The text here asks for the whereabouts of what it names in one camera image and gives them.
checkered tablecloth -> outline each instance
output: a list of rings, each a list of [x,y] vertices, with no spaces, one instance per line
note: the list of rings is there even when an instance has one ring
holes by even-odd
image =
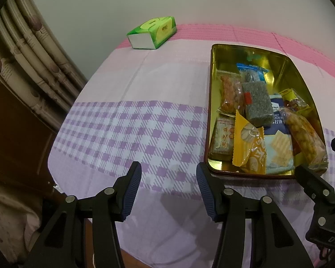
[[[140,161],[136,202],[117,230],[121,247],[152,267],[211,267],[216,251],[220,226],[206,214],[195,172],[205,147],[210,50],[218,42],[258,46],[292,59],[315,100],[330,161],[324,178],[335,187],[334,62],[274,33],[232,26],[182,25],[153,51],[133,50],[125,41],[78,97],[48,166],[63,191],[84,198]],[[318,249],[304,238],[313,203],[295,181],[227,178],[225,183],[246,197],[272,197],[316,258]],[[249,267],[250,223],[246,237]]]

light blue cracker package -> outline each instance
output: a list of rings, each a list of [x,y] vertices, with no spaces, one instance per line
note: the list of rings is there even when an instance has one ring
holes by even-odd
[[[246,82],[265,81],[264,74],[269,70],[256,65],[236,63],[238,71],[245,77]]]
[[[283,107],[281,95],[269,96],[274,111],[274,121],[264,128],[267,160],[265,174],[277,174],[294,169],[291,135],[279,109]]]

gold tin box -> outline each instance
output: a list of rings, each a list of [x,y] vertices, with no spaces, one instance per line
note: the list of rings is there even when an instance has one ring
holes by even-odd
[[[306,86],[302,76],[297,70],[291,59],[283,54],[254,48],[249,46],[214,44],[211,49],[211,66],[210,66],[210,91],[209,91],[209,110],[207,119],[206,145],[205,145],[205,163],[210,171],[216,175],[234,176],[245,178],[264,178],[264,179],[292,179],[294,170],[281,174],[260,175],[249,174],[233,166],[230,161],[216,161],[209,158],[209,145],[218,116],[217,109],[221,103],[220,80],[216,78],[216,70],[230,71],[238,73],[236,63],[247,65],[257,65],[269,72],[265,75],[267,89],[270,95],[279,93],[286,88],[293,88],[311,107],[311,111],[306,118],[314,127],[321,140],[325,144],[324,134],[318,111],[315,107],[314,100]],[[297,154],[294,157],[295,165],[304,163],[303,155]],[[326,169],[318,170],[318,173],[324,173]]]

gray snack bar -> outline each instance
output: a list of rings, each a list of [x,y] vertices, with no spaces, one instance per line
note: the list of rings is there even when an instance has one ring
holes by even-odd
[[[246,102],[246,119],[256,128],[273,123],[274,113],[264,81],[244,82],[242,91]]]

wooden floor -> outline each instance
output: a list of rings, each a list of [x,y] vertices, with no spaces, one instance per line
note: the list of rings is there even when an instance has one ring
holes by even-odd
[[[92,223],[86,221],[86,255],[87,255],[87,268],[94,268],[93,266],[93,233],[92,233]],[[145,265],[138,259],[129,255],[127,252],[122,250],[122,257],[124,261],[125,268],[150,268],[150,266]]]

